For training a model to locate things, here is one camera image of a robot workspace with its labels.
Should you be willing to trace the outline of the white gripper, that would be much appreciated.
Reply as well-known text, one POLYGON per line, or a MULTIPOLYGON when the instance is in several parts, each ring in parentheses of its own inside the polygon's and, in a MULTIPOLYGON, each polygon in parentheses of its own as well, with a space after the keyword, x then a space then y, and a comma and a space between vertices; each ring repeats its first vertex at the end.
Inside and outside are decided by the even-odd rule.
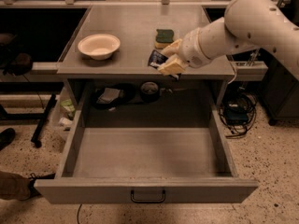
POLYGON ((201 41, 204 35, 206 29, 198 27, 188 32, 182 40, 177 39, 164 48, 161 53, 170 58, 158 67, 158 71, 164 76, 176 75, 183 73, 188 65, 192 68, 200 68, 211 63, 213 58, 208 57, 204 52, 204 43, 201 41))

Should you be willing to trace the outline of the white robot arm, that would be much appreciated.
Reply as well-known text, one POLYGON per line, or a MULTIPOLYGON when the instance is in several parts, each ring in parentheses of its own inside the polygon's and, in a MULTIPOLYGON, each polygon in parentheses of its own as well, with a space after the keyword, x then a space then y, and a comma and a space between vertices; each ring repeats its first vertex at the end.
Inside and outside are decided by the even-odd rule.
POLYGON ((214 59, 262 48, 290 73, 299 74, 299 27, 271 0, 231 0, 224 16, 188 32, 162 50, 163 75, 175 75, 187 67, 200 68, 214 59))

